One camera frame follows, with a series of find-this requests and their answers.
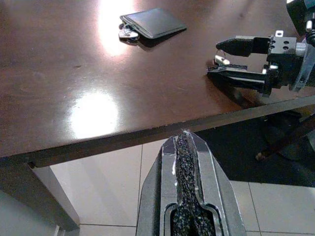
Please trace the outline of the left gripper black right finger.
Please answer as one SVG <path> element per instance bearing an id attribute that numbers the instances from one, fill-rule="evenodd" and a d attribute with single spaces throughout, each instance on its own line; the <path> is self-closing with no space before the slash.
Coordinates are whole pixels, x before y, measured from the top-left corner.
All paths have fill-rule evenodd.
<path id="1" fill-rule="evenodd" d="M 247 236 L 233 188 L 207 143 L 185 132 L 195 154 L 195 191 L 201 207 L 212 214 L 215 236 Z"/>

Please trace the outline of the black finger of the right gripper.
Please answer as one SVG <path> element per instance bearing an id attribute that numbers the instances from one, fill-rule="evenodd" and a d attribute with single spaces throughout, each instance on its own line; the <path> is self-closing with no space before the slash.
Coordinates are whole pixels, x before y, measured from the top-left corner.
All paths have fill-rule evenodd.
<path id="1" fill-rule="evenodd" d="M 271 37 L 238 35 L 217 43 L 216 48 L 233 56 L 249 57 L 251 54 L 268 54 L 270 40 Z"/>
<path id="2" fill-rule="evenodd" d="M 207 76 L 232 87 L 254 90 L 262 90 L 267 78 L 266 74 L 249 72 L 247 66 L 234 64 L 208 67 Z"/>

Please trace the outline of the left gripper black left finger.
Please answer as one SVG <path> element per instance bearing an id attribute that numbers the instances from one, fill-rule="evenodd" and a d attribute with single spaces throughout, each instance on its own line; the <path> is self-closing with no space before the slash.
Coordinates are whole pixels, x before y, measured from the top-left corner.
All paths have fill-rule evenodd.
<path id="1" fill-rule="evenodd" d="M 136 236 L 173 236 L 186 225 L 193 203 L 193 136 L 184 131 L 160 147 L 141 190 Z"/>

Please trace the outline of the chair base with caster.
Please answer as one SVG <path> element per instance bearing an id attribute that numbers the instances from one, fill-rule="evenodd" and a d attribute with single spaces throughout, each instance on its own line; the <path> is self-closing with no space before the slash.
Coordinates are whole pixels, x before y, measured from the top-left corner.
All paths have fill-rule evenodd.
<path id="1" fill-rule="evenodd" d="M 263 161 L 268 159 L 271 155 L 279 153 L 287 146 L 293 145 L 301 141 L 305 136 L 315 130 L 315 114 L 312 114 L 296 127 L 290 129 L 287 134 L 280 136 L 274 142 L 271 142 L 268 147 L 259 152 L 255 159 L 257 161 Z"/>

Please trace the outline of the black leather wallet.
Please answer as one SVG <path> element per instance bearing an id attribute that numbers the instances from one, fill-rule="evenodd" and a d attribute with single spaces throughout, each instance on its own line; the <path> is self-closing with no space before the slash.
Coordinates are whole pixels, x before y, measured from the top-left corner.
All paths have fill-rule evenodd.
<path id="1" fill-rule="evenodd" d="M 162 8 L 122 15 L 120 19 L 147 39 L 157 39 L 187 29 L 181 20 Z"/>

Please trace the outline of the silver key bunch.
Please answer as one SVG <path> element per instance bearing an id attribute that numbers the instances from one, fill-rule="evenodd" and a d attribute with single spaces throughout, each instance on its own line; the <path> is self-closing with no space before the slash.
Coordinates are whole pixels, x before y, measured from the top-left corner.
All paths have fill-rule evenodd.
<path id="1" fill-rule="evenodd" d="M 121 23 L 119 25 L 118 36 L 120 39 L 138 40 L 139 33 L 135 30 L 132 24 Z"/>

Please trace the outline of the dark brown wooden table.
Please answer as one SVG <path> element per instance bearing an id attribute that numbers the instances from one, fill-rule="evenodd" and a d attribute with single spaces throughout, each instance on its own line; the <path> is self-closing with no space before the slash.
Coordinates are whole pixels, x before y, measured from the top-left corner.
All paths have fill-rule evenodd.
<path id="1" fill-rule="evenodd" d="M 186 26 L 120 39 L 120 16 Z M 315 89 L 233 102 L 206 76 L 216 43 L 296 32 L 285 0 L 0 0 L 0 160 L 58 162 L 85 224 L 136 224 L 141 145 L 315 103 Z"/>

